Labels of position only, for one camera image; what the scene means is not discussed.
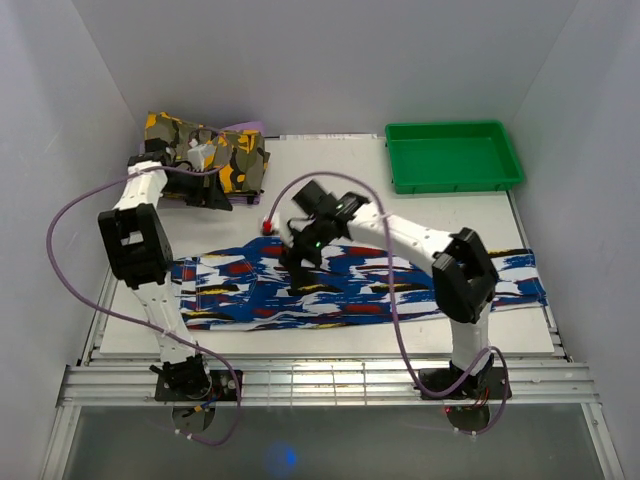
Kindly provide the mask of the blue white red patterned trousers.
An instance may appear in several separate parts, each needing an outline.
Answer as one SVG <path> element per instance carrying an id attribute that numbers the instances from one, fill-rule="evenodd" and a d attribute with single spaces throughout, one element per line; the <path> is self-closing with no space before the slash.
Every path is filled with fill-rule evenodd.
<path id="1" fill-rule="evenodd" d="M 175 261 L 174 294 L 192 330 L 268 331 L 389 323 L 387 281 L 394 279 L 400 320 L 440 318 L 431 277 L 380 249 L 333 244 L 310 285 L 293 287 L 280 264 L 281 242 L 257 237 L 232 247 Z"/>

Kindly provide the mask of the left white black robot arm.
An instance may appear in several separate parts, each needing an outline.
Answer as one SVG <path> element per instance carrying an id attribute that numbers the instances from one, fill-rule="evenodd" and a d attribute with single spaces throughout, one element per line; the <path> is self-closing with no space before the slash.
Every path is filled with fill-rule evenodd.
<path id="1" fill-rule="evenodd" d="M 192 400 L 207 397 L 212 376 L 188 333 L 171 286 L 173 253 L 157 212 L 163 190 L 189 206 L 231 211 L 217 173 L 205 173 L 211 145 L 192 145 L 179 161 L 174 147 L 160 138 L 144 142 L 144 152 L 128 161 L 131 176 L 116 205 L 98 216 L 98 226 L 114 276 L 143 307 L 143 323 L 154 331 L 161 367 L 152 370 L 161 383 Z"/>

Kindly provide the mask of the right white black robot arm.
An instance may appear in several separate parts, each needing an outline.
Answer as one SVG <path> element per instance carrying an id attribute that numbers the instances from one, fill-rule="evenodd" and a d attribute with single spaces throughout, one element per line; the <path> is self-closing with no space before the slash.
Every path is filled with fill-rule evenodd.
<path id="1" fill-rule="evenodd" d="M 337 239 L 409 261 L 431 277 L 437 307 L 450 322 L 453 347 L 448 369 L 415 377 L 418 389 L 429 398 L 484 394 L 494 360 L 488 317 L 499 277 L 479 235 L 469 228 L 457 233 L 434 230 L 389 214 L 375 193 L 348 192 L 336 198 L 314 180 L 293 201 L 309 224 L 297 229 L 271 211 L 263 230 L 279 235 L 284 245 L 281 263 L 294 286 L 311 280 L 303 262 L 321 266 L 323 248 Z"/>

